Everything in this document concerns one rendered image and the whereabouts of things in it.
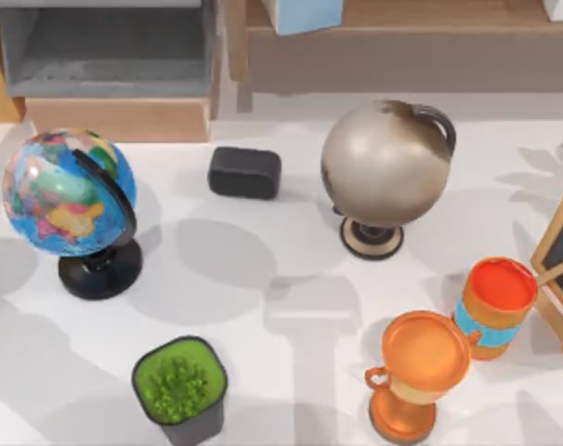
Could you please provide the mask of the black rounded box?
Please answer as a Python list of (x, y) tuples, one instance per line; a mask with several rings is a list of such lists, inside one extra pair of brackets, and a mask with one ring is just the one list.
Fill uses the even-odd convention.
[(282, 159), (273, 151), (217, 147), (207, 182), (217, 195), (268, 201), (277, 197), (281, 176)]

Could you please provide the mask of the grey brown globe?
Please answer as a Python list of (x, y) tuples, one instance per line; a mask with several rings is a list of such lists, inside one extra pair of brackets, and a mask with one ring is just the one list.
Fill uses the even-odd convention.
[(376, 100), (342, 116), (324, 141), (321, 179), (347, 250), (365, 260), (396, 254), (404, 226), (445, 190), (456, 142), (452, 120), (429, 105)]

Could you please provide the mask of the green plant in black pot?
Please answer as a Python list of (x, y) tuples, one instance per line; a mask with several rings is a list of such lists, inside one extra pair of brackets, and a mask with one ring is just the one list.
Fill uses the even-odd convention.
[(185, 335), (143, 355), (131, 384), (146, 417), (172, 446), (199, 446), (224, 426), (228, 374), (213, 347)]

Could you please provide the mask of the orange trophy cup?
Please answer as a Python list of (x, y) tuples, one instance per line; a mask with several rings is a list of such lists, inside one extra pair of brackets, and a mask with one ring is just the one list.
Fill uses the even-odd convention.
[(466, 376), (470, 341), (454, 322), (416, 310), (395, 318), (381, 339), (384, 364), (365, 372), (373, 391), (369, 417), (374, 430), (399, 446), (424, 441), (437, 418), (437, 401)]

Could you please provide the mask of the pale wooden drawer front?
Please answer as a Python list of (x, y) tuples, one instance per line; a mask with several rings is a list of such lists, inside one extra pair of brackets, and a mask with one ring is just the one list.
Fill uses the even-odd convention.
[(42, 132), (92, 130), (114, 142), (205, 142), (212, 115), (208, 98), (26, 98)]

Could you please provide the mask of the wooden open shelf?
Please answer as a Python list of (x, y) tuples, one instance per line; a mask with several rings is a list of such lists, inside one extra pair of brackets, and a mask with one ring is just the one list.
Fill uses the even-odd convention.
[(275, 33), (261, 0), (223, 0), (242, 98), (563, 94), (563, 21), (542, 0), (345, 0), (341, 25)]

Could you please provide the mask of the light blue box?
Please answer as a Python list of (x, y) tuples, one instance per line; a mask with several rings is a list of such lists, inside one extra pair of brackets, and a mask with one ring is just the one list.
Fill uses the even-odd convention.
[(286, 36), (339, 26), (344, 0), (260, 0), (277, 35)]

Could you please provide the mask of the blue world globe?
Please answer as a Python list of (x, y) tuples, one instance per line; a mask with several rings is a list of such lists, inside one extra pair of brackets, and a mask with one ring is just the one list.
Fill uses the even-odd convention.
[(137, 185), (111, 141), (78, 128), (26, 139), (6, 165), (2, 196), (16, 232), (58, 257), (72, 295), (104, 300), (136, 281), (143, 266)]

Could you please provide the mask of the orange and blue can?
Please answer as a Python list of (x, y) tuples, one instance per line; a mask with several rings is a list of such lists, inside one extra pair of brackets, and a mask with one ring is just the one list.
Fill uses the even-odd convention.
[(487, 257), (470, 270), (452, 321), (470, 341), (475, 360), (503, 355), (538, 294), (533, 274), (508, 257)]

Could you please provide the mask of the wooden framed blackboard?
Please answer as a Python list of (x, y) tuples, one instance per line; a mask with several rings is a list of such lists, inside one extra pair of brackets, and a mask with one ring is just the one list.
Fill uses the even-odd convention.
[(563, 199), (532, 254), (530, 264), (537, 272), (536, 308), (555, 331), (563, 352)]

